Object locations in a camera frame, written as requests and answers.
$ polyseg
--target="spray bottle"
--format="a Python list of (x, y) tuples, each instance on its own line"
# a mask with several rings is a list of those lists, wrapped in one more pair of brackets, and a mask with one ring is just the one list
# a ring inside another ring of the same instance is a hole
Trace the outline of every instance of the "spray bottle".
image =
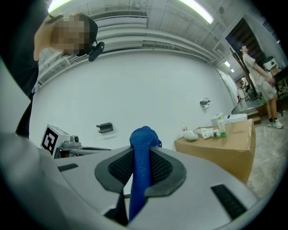
[(183, 122), (182, 131), (185, 132), (185, 131), (187, 131), (187, 130), (188, 130), (188, 129), (187, 129), (187, 126), (185, 125), (185, 122)]

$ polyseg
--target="blue towel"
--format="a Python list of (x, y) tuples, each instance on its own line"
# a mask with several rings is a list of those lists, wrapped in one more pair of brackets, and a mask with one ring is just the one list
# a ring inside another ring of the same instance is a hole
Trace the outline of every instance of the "blue towel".
[(129, 221), (145, 205), (144, 192), (152, 185), (149, 146), (162, 147), (157, 134), (148, 126), (135, 130), (130, 137), (134, 147), (133, 182), (130, 195)]

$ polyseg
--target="small bottle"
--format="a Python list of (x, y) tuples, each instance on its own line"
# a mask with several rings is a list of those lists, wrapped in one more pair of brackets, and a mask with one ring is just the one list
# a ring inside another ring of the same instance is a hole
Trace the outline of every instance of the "small bottle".
[(187, 126), (185, 125), (185, 122), (183, 122), (182, 131), (185, 132), (185, 131), (187, 131), (187, 130), (188, 130), (188, 129), (187, 129)]
[(220, 137), (227, 137), (226, 131), (225, 131), (225, 121), (222, 118), (222, 114), (218, 116), (218, 127), (220, 131)]

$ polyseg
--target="floor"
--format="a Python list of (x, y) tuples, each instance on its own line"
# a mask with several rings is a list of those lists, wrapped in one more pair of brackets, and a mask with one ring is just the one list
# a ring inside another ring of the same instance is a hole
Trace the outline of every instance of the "floor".
[(245, 99), (242, 99), (238, 102), (236, 108), (232, 111), (232, 114), (250, 113), (262, 105), (264, 105), (264, 102), (261, 99), (256, 99), (254, 101), (245, 101)]
[(265, 197), (281, 178), (288, 159), (288, 111), (278, 115), (282, 129), (268, 127), (268, 117), (261, 117), (261, 124), (255, 126), (256, 151), (247, 186), (259, 198)]

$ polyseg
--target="person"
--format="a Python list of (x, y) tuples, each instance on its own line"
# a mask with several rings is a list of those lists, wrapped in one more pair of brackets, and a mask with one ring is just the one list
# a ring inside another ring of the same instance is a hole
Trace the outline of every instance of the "person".
[(245, 66), (249, 70), (251, 76), (254, 78), (259, 91), (262, 93), (264, 99), (266, 100), (269, 116), (268, 126), (283, 128), (283, 125), (277, 119), (277, 92), (274, 87), (274, 78), (268, 75), (266, 71), (264, 71), (260, 66), (256, 64), (255, 59), (248, 55), (248, 49), (245, 45), (241, 46), (240, 51), (243, 54), (243, 62)]
[(25, 23), (13, 35), (13, 40), (7, 39), (7, 47), (1, 54), (11, 75), (31, 100), (16, 131), (27, 138), (40, 53), (46, 48), (53, 48), (64, 55), (88, 54), (98, 31), (97, 24), (82, 13), (66, 18), (63, 15), (51, 16), (48, 13), (50, 3), (51, 0), (34, 1)]
[(244, 82), (242, 81), (242, 79), (240, 79), (240, 85), (241, 85), (241, 88), (243, 88)]

